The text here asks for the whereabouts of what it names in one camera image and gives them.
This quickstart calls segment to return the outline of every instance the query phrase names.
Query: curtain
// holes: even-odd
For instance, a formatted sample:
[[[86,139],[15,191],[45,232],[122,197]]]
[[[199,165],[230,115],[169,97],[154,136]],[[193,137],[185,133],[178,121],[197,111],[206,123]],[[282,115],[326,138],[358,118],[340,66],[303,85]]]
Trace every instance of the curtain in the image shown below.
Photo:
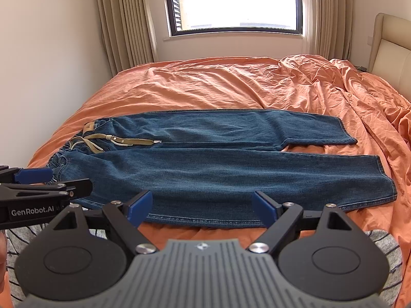
[[[115,76],[124,69],[153,62],[143,0],[97,0],[104,45]]]
[[[351,45],[353,0],[311,1],[307,11],[305,37],[306,52],[327,59],[348,59]]]

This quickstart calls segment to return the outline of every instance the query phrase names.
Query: bed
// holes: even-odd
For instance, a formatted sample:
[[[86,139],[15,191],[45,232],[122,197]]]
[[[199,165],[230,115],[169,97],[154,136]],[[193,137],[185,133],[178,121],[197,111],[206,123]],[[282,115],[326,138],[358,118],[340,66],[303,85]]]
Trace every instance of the bed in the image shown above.
[[[87,100],[34,154],[29,167],[46,165],[85,123],[98,118],[147,111],[243,108],[337,116],[358,140],[356,145],[287,147],[285,151],[380,156],[397,187],[397,200],[352,211],[349,216],[363,230],[383,229],[399,242],[404,282],[396,307],[404,307],[411,301],[411,263],[406,264],[411,249],[410,103],[386,81],[359,73],[348,61],[297,55],[282,60],[228,57],[140,65],[120,72]],[[169,238],[238,238],[246,247],[264,231],[149,223],[139,229],[159,248]]]

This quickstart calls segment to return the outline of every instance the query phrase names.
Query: window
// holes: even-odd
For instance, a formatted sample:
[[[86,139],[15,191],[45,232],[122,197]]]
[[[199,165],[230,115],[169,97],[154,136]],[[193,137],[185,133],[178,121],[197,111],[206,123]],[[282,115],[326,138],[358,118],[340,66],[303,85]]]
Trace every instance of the window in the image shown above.
[[[302,0],[167,0],[172,36],[204,32],[303,33]]]

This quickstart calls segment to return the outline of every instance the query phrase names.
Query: window pane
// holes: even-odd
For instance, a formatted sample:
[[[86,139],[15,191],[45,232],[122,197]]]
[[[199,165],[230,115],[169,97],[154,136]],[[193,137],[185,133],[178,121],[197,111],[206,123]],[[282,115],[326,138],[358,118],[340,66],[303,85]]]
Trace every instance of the window pane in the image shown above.
[[[297,29],[296,0],[173,0],[177,31],[199,28]]]

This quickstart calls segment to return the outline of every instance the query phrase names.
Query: beige headboard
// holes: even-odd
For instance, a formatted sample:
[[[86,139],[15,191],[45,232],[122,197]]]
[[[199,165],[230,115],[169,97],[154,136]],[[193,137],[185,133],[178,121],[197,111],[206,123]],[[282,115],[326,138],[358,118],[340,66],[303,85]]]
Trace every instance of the beige headboard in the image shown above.
[[[411,21],[377,15],[368,71],[411,100]]]

